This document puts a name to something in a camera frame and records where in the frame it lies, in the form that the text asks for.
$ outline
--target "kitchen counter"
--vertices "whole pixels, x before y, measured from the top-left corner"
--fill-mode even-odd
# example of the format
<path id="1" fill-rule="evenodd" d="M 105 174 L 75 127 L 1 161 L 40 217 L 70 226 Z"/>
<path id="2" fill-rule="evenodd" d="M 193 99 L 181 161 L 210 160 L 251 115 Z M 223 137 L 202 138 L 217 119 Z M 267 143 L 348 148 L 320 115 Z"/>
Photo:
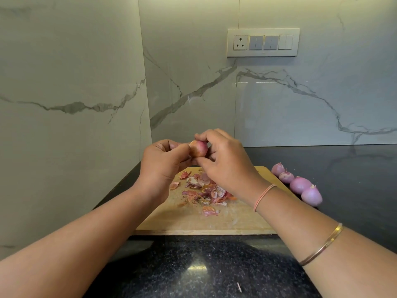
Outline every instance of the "kitchen counter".
<path id="1" fill-rule="evenodd" d="M 256 166 L 281 161 L 310 179 L 321 212 L 397 252 L 397 145 L 246 151 Z M 139 165 L 99 205 L 138 175 Z M 320 297 L 277 236 L 132 236 L 113 260 L 85 297 Z"/>

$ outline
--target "forearm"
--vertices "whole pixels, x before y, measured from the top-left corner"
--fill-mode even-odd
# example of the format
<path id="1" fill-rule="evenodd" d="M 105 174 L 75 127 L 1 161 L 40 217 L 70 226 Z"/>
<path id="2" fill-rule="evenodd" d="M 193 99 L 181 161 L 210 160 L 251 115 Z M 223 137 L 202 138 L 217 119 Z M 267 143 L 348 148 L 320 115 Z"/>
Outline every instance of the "forearm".
<path id="1" fill-rule="evenodd" d="M 2 297 L 81 297 L 156 203 L 132 187 L 0 262 Z"/>
<path id="2" fill-rule="evenodd" d="M 255 204 L 270 185 L 253 183 L 244 199 Z M 338 222 L 283 190 L 270 190 L 257 207 L 298 261 L 324 245 Z M 397 255 L 345 228 L 335 242 L 304 267 L 324 297 L 392 297 Z"/>

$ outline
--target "gold bangle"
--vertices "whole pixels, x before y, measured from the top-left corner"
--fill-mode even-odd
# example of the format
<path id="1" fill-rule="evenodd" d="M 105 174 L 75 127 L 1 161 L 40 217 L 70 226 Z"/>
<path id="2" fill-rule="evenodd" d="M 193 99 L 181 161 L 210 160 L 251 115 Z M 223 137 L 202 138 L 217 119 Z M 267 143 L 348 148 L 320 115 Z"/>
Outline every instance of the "gold bangle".
<path id="1" fill-rule="evenodd" d="M 319 256 L 326 248 L 328 248 L 329 245 L 331 245 L 334 240 L 338 237 L 338 235 L 342 232 L 343 230 L 343 225 L 342 223 L 339 223 L 339 225 L 335 228 L 334 232 L 331 233 L 325 244 L 317 251 L 314 252 L 313 254 L 309 255 L 307 258 L 304 260 L 300 261 L 299 264 L 301 266 L 305 266 L 308 263 L 312 262 L 317 256 Z"/>

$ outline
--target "pink hair tie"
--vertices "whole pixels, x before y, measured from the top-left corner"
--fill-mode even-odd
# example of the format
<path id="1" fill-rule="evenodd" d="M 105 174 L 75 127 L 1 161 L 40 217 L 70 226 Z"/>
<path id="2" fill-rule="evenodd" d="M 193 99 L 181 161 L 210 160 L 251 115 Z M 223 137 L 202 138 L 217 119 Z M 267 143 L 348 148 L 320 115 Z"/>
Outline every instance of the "pink hair tie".
<path id="1" fill-rule="evenodd" d="M 256 208 L 258 207 L 259 202 L 263 199 L 263 197 L 271 190 L 273 187 L 276 187 L 275 184 L 270 185 L 269 187 L 266 188 L 266 190 L 261 194 L 259 199 L 256 201 L 256 204 L 254 206 L 254 212 L 256 212 Z"/>

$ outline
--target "hand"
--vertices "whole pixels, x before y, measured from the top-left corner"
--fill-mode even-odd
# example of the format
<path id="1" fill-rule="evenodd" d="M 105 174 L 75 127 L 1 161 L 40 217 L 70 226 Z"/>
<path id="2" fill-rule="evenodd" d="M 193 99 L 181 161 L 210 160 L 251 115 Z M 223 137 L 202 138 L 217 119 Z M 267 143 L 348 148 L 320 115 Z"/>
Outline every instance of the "hand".
<path id="1" fill-rule="evenodd" d="M 149 145 L 143 152 L 136 186 L 160 205 L 167 199 L 175 175 L 191 165 L 189 152 L 189 144 L 167 139 Z"/>
<path id="2" fill-rule="evenodd" d="M 207 130 L 195 135 L 196 140 L 212 144 L 208 156 L 193 159 L 219 186 L 251 204 L 250 197 L 260 195 L 266 181 L 252 165 L 240 141 L 223 130 Z"/>

